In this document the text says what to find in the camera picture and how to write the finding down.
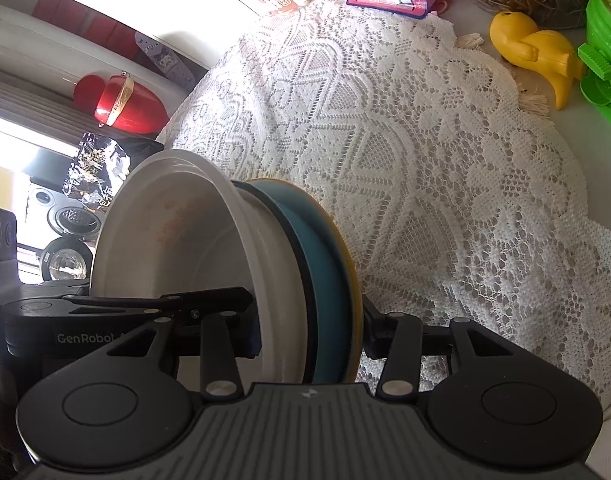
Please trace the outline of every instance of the yellow toy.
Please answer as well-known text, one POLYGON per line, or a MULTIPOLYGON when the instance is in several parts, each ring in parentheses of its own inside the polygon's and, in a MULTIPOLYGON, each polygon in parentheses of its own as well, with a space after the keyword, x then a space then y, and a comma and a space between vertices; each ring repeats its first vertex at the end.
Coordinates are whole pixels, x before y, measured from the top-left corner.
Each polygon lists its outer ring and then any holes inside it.
POLYGON ((570 97, 574 79, 585 75, 585 65, 572 43, 553 30, 539 30, 523 12, 500 12, 490 23, 490 40, 510 63, 540 73, 554 88, 556 109, 570 97))

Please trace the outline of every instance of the green plastic jar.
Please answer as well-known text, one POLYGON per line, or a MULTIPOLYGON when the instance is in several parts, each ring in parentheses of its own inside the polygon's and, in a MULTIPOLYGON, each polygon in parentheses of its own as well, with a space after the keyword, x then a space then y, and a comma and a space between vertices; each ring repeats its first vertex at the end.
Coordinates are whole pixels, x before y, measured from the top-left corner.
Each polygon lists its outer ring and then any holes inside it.
POLYGON ((611 122, 611 9, 606 0, 590 0, 586 9, 586 43, 579 57, 588 65, 581 92, 611 122))

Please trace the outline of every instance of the screw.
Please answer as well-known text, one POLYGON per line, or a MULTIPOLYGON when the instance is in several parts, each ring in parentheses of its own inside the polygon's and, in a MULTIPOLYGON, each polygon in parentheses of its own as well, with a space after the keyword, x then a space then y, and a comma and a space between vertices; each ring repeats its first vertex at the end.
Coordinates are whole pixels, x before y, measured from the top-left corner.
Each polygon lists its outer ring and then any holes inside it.
POLYGON ((405 395, 409 395, 414 391, 414 386, 408 381, 401 381, 399 379, 395 379, 392 381, 387 381, 382 387, 381 391, 385 395, 390 395, 393 397, 402 397, 405 395))
POLYGON ((227 397, 236 392, 236 384, 232 381, 212 381, 205 391, 215 397, 227 397))

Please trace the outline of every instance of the red plastic object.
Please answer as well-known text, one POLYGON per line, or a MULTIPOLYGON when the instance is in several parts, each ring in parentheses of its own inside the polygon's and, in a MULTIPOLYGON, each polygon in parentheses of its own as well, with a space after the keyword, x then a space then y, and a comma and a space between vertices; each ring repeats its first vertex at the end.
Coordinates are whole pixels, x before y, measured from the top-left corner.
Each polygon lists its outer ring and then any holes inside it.
MULTIPOLYGON (((101 94, 94 116, 107 123, 114 102, 125 83, 125 76, 113 75, 101 94)), ((131 134, 160 132, 169 121, 160 99, 145 86, 134 82, 132 95, 112 126, 131 134)))
POLYGON ((105 81, 98 75, 82 77, 74 87, 74 104, 89 114, 96 112, 96 104, 105 90, 105 81))

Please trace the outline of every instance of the floral lace pattern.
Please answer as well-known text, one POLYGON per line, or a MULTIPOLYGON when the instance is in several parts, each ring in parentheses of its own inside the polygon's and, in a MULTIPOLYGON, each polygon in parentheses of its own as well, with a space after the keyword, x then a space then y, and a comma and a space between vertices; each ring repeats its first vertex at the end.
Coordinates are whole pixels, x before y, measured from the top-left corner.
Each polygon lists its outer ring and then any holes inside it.
MULTIPOLYGON (((611 403, 611 232, 554 125, 451 24, 316 0, 263 19, 160 136, 233 178, 307 190, 364 292, 429 324, 468 316, 611 403)), ((375 384, 381 363, 362 361, 375 384)), ((423 386, 445 374, 427 359, 423 386)))

